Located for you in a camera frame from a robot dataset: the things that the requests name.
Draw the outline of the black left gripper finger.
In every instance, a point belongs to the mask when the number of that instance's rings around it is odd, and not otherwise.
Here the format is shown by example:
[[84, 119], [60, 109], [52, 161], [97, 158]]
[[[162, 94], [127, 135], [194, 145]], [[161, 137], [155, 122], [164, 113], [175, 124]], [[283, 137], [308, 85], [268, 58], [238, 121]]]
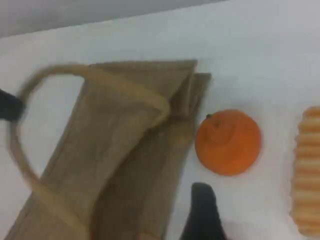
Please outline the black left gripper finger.
[[16, 123], [18, 122], [25, 111], [26, 104], [18, 97], [0, 90], [0, 119]]

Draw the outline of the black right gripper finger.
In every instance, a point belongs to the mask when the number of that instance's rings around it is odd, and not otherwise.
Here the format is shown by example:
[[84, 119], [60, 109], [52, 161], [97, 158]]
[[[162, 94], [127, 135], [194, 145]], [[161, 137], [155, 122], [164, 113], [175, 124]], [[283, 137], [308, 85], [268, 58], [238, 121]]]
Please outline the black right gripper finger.
[[226, 240], [215, 192], [209, 184], [191, 186], [190, 211], [180, 235], [181, 240]]

